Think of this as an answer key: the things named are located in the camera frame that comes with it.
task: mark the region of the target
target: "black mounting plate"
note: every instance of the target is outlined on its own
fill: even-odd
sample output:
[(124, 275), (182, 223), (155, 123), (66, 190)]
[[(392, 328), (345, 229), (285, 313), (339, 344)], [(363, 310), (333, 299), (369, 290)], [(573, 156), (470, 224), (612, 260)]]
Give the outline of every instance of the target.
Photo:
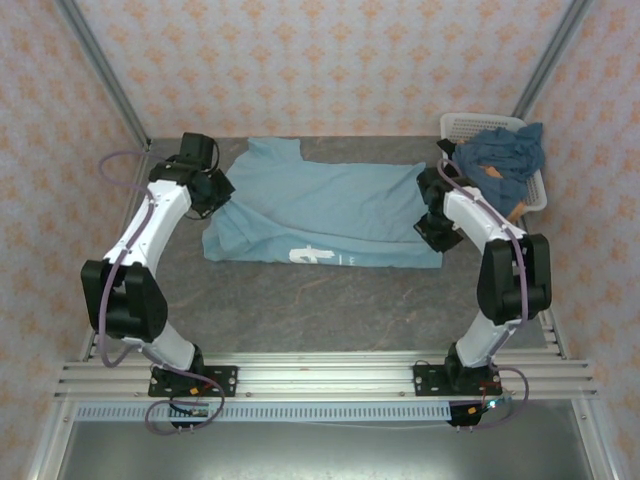
[(413, 386), (416, 397), (487, 396), (502, 395), (500, 381), (494, 382), (489, 367), (473, 368), (465, 372), (464, 381), (454, 389), (444, 365), (414, 365)]
[[(211, 365), (205, 366), (201, 375), (216, 381), (225, 397), (235, 397), (236, 387), (238, 385), (238, 367), (230, 365)], [(154, 367), (151, 371), (151, 381), (149, 383), (150, 397), (219, 397), (220, 392), (217, 389), (209, 388), (204, 392), (201, 391), (202, 382), (193, 378), (184, 377), (177, 373)]]

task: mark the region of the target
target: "laundry basket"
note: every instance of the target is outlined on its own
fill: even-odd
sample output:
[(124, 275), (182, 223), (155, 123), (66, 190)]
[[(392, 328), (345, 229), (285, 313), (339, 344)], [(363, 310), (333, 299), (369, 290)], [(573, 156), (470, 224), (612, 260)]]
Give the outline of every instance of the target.
[[(514, 117), (502, 115), (485, 115), (482, 113), (445, 113), (440, 117), (440, 136), (452, 142), (468, 140), (482, 130), (493, 130), (504, 127), (512, 132), (527, 124)], [(523, 213), (538, 212), (547, 206), (547, 194), (542, 183), (540, 170), (527, 181), (529, 193), (525, 198)]]

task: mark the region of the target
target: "wallpaper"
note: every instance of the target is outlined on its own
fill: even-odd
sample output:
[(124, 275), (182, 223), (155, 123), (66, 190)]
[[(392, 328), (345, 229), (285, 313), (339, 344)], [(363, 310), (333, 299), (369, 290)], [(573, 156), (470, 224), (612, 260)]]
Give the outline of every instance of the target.
[(87, 331), (80, 268), (123, 218), (96, 161), (135, 145), (52, 0), (0, 2), (0, 46), (0, 478), (17, 480)]
[(509, 115), (570, 3), (79, 1), (151, 138), (424, 135), (446, 112)]
[(596, 362), (616, 443), (640, 471), (640, 10), (595, 2), (528, 121), (544, 122), (553, 308)]

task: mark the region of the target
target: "gray marble surface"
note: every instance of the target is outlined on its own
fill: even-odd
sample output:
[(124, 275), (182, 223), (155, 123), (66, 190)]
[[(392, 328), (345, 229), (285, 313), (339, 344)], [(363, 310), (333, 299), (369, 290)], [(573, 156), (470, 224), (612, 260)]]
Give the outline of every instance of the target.
[[(435, 162), (434, 137), (302, 138), (305, 159), (327, 163)], [(220, 139), (226, 171), (246, 139)], [(177, 153), (180, 141), (152, 151)], [(170, 321), (205, 352), (445, 349), (476, 312), (480, 254), (465, 241), (437, 270), (219, 262), (203, 256), (209, 221), (183, 219), (160, 260), (157, 280)], [(544, 345), (537, 320), (509, 347)]]

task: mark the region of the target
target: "purple cable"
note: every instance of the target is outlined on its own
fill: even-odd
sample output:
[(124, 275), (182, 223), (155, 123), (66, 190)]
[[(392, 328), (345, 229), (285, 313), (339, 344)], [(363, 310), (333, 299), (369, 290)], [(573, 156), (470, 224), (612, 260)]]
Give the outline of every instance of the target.
[[(444, 173), (443, 165), (447, 165), (447, 164), (451, 165), (456, 170), (458, 175), (460, 175), (461, 177), (463, 176), (462, 171), (460, 170), (460, 167), (455, 162), (441, 158), (438, 161), (438, 164), (436, 167), (438, 169), (438, 173), (444, 179), (444, 181), (447, 182), (449, 185), (451, 185), (456, 191), (462, 193), (469, 200), (480, 205), (480, 207), (483, 210), (485, 210), (489, 214), (489, 216), (491, 216), (491, 218), (493, 218), (493, 220), (496, 222), (497, 225), (503, 226), (505, 222), (500, 217), (500, 215), (498, 215), (489, 205), (487, 205), (482, 200), (479, 200), (479, 199), (476, 200), (476, 198), (473, 196), (471, 192), (462, 188), (460, 185), (458, 185), (455, 182), (455, 180), (453, 180), (446, 173)], [(529, 299), (527, 298), (527, 276), (526, 276), (526, 269), (524, 266), (524, 257), (522, 256), (522, 249), (520, 248), (518, 239), (510, 229), (505, 228), (504, 231), (506, 232), (507, 236), (511, 240), (511, 243), (513, 244), (513, 249), (516, 252), (516, 263), (518, 264), (518, 270), (520, 272), (520, 297), (522, 299), (522, 307), (521, 307), (522, 321), (516, 326), (516, 329), (518, 329), (518, 328), (521, 328), (522, 325), (524, 325), (524, 323), (529, 319)], [(527, 380), (527, 377), (524, 375), (524, 373), (522, 373), (522, 371), (520, 371), (515, 367), (498, 367), (493, 364), (493, 361), (490, 362), (489, 367), (499, 372), (510, 371), (518, 374), (522, 378), (522, 381), (524, 382), (524, 397), (522, 398), (522, 403), (518, 406), (518, 408), (512, 414), (507, 415), (505, 418), (498, 420), (496, 422), (491, 422), (484, 425), (477, 425), (476, 427), (474, 427), (476, 430), (493, 428), (493, 427), (498, 427), (500, 425), (504, 425), (506, 422), (518, 416), (526, 406), (527, 401), (529, 400), (529, 381)], [(453, 404), (464, 405), (465, 403), (453, 402)]]
[[(153, 194), (151, 193), (151, 191), (148, 188), (143, 187), (141, 185), (137, 185), (135, 183), (121, 182), (119, 180), (111, 178), (110, 176), (108, 176), (104, 172), (104, 164), (107, 162), (107, 160), (109, 160), (111, 158), (114, 158), (114, 157), (119, 157), (121, 155), (138, 155), (138, 156), (156, 158), (156, 159), (161, 160), (161, 161), (165, 160), (164, 157), (161, 157), (159, 155), (155, 155), (155, 154), (152, 154), (152, 153), (149, 153), (149, 152), (136, 152), (136, 151), (133, 151), (133, 150), (120, 150), (120, 151), (117, 151), (117, 152), (110, 153), (106, 157), (103, 157), (100, 160), (100, 162), (98, 162), (98, 171), (100, 172), (100, 176), (103, 179), (105, 179), (107, 182), (109, 182), (109, 183), (111, 183), (113, 185), (116, 185), (118, 187), (127, 187), (127, 188), (132, 188), (133, 190), (137, 190), (138, 192), (143, 193), (147, 197), (147, 199), (149, 201), (147, 212), (146, 212), (142, 222), (140, 223), (140, 225), (138, 226), (136, 231), (133, 232), (133, 235), (131, 235), (131, 238), (129, 238), (129, 240), (127, 240), (127, 242), (125, 244), (125, 247), (122, 249), (122, 251), (120, 252), (118, 257), (116, 258), (115, 262), (113, 262), (113, 265), (111, 266), (111, 271), (109, 272), (109, 275), (107, 276), (107, 280), (105, 282), (104, 290), (102, 291), (102, 298), (100, 300), (100, 311), (99, 311), (99, 314), (98, 314), (98, 349), (100, 350), (100, 357), (102, 358), (102, 363), (104, 364), (105, 367), (108, 367), (108, 368), (117, 367), (125, 359), (125, 357), (132, 350), (134, 350), (137, 347), (136, 345), (129, 345), (124, 349), (124, 351), (120, 354), (120, 356), (114, 362), (111, 362), (111, 360), (109, 360), (109, 356), (107, 355), (107, 349), (106, 349), (106, 345), (105, 345), (105, 337), (106, 337), (106, 329), (107, 329), (107, 304), (109, 302), (109, 294), (111, 293), (111, 288), (113, 288), (113, 283), (115, 281), (116, 274), (118, 272), (118, 268), (122, 264), (122, 261), (124, 260), (124, 257), (127, 256), (127, 253), (129, 252), (129, 249), (131, 248), (131, 246), (140, 237), (140, 235), (142, 234), (142, 232), (144, 231), (146, 226), (149, 224), (149, 221), (151, 220), (151, 217), (153, 216), (153, 210), (155, 208), (155, 204), (153, 202)], [(220, 412), (222, 411), (222, 409), (224, 407), (225, 397), (224, 397), (224, 391), (222, 390), (222, 388), (220, 387), (220, 385), (216, 381), (214, 381), (211, 378), (207, 378), (207, 377), (205, 377), (203, 375), (197, 375), (195, 373), (185, 372), (183, 370), (178, 370), (177, 368), (174, 368), (171, 365), (166, 365), (162, 361), (160, 361), (157, 358), (155, 358), (152, 354), (150, 354), (150, 353), (148, 353), (148, 352), (146, 352), (144, 350), (142, 351), (142, 353), (143, 353), (143, 355), (145, 357), (147, 357), (153, 363), (156, 363), (156, 364), (160, 365), (161, 368), (163, 368), (165, 370), (168, 370), (170, 372), (173, 372), (175, 374), (182, 375), (183, 377), (189, 377), (189, 378), (193, 378), (195, 380), (200, 380), (201, 382), (208, 383), (209, 385), (211, 385), (213, 388), (216, 388), (220, 392), (221, 397), (220, 397), (220, 405), (218, 406), (218, 409), (213, 413), (213, 415), (211, 415), (211, 417), (207, 418), (207, 420), (205, 420), (202, 423), (192, 427), (192, 430), (197, 430), (197, 429), (204, 428), (204, 427), (208, 426), (209, 424), (211, 424), (211, 422), (213, 422), (216, 419), (216, 417), (218, 417), (218, 415), (220, 415)], [(160, 400), (160, 401), (157, 401), (157, 402), (151, 404), (149, 406), (149, 408), (147, 409), (147, 412), (146, 412), (146, 414), (144, 416), (145, 426), (147, 427), (147, 430), (149, 430), (151, 433), (155, 433), (157, 435), (163, 435), (163, 436), (174, 435), (176, 433), (180, 433), (180, 430), (172, 430), (172, 431), (159, 430), (159, 429), (155, 428), (151, 424), (151, 422), (149, 420), (149, 416), (151, 415), (151, 411), (155, 407), (157, 407), (158, 405), (162, 405), (162, 404), (165, 404), (165, 403), (166, 404), (174, 404), (174, 405), (184, 405), (184, 406), (189, 406), (189, 407), (198, 407), (200, 405), (206, 405), (206, 403), (189, 402), (189, 401), (186, 401), (186, 400)]]

